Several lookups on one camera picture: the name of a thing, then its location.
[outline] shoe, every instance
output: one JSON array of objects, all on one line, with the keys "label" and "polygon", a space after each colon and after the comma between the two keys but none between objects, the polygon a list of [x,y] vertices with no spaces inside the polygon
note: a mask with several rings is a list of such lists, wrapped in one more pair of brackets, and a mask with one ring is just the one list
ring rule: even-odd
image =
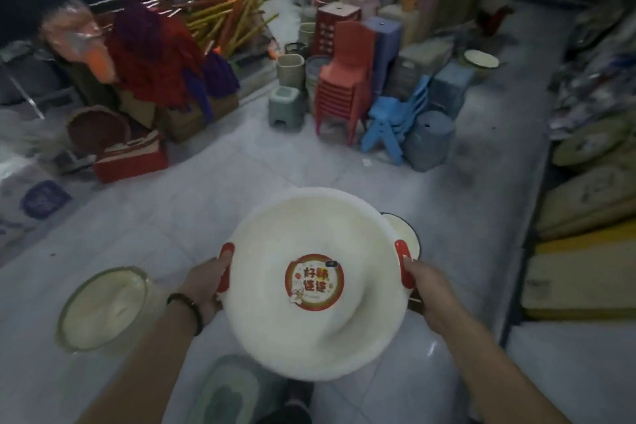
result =
[{"label": "shoe", "polygon": [[299,400],[303,404],[310,407],[312,396],[314,395],[314,383],[303,382],[289,379],[287,381],[287,390],[285,392],[285,402],[290,400]]}]

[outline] gray plastic stool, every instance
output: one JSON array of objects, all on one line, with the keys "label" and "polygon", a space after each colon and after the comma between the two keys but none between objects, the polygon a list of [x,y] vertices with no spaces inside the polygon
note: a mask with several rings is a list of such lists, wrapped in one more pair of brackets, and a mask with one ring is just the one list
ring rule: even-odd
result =
[{"label": "gray plastic stool", "polygon": [[420,114],[402,146],[404,157],[415,171],[428,171],[444,163],[453,134],[455,123],[444,113],[428,111]]},{"label": "gray plastic stool", "polygon": [[295,130],[305,122],[305,107],[300,97],[300,90],[282,85],[270,94],[268,120],[270,126],[276,123]]},{"label": "gray plastic stool", "polygon": [[451,61],[435,74],[429,87],[429,104],[450,119],[457,119],[464,106],[466,90],[471,85],[475,71]]}]

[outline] hand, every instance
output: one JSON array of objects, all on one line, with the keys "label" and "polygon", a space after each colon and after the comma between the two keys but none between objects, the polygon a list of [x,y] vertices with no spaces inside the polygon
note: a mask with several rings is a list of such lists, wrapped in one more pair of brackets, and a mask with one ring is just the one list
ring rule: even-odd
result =
[{"label": "hand", "polygon": [[432,331],[446,337],[453,324],[467,311],[455,296],[444,273],[431,265],[404,258],[404,268],[413,275],[420,292],[424,310],[422,314]]},{"label": "hand", "polygon": [[219,288],[221,275],[230,263],[232,252],[227,250],[220,258],[213,258],[190,270],[186,281],[179,287],[179,292],[190,297],[198,305],[204,325],[209,324],[218,312],[214,294]]}]

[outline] red plastic chair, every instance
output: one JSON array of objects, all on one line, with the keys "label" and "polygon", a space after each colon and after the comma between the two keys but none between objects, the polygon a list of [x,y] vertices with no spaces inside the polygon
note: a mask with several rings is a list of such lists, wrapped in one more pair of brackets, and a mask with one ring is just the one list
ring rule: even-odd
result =
[{"label": "red plastic chair", "polygon": [[375,32],[355,21],[338,22],[334,58],[322,66],[315,97],[316,134],[323,114],[348,119],[348,144],[354,141],[357,122],[371,106],[371,77]]}]

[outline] bundle of sticks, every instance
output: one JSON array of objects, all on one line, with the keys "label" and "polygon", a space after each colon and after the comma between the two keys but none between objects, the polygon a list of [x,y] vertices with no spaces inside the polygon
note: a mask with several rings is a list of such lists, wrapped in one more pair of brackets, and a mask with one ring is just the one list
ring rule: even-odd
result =
[{"label": "bundle of sticks", "polygon": [[236,49],[259,33],[278,14],[254,25],[255,14],[268,0],[225,0],[197,10],[187,18],[187,28],[206,54],[214,50],[229,58]]}]

